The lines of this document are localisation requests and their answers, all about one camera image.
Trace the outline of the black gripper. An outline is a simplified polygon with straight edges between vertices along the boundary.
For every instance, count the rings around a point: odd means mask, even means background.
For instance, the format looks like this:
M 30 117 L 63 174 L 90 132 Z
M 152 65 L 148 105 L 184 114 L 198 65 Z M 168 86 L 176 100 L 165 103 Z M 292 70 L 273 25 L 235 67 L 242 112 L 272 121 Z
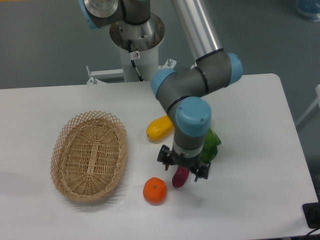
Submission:
M 211 162 L 200 162 L 201 151 L 202 147 L 193 150 L 184 148 L 170 150 L 168 146 L 162 145 L 157 161 L 164 165 L 166 171 L 169 166 L 177 165 L 195 173 L 195 182 L 198 179 L 207 180 L 210 174 Z

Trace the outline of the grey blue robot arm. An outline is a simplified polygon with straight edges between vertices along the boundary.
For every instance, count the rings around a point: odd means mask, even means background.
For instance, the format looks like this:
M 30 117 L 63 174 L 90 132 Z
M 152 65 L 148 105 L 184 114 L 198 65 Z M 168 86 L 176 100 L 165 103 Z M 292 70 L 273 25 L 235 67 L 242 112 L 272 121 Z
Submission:
M 91 28 L 110 27 L 113 43 L 124 53 L 124 79 L 149 81 L 173 123 L 173 145 L 163 145 L 157 160 L 166 167 L 177 165 L 188 169 L 196 179 L 207 179 L 211 164 L 201 161 L 201 155 L 212 112 L 202 97 L 237 82 L 243 75 L 243 66 L 236 54 L 224 51 L 203 0 L 174 0 L 172 5 L 195 63 L 183 73 L 173 68 L 159 69 L 157 56 L 150 59 L 150 68 L 141 69 L 144 53 L 156 49 L 165 36 L 165 26 L 151 12 L 150 1 L 79 1 Z

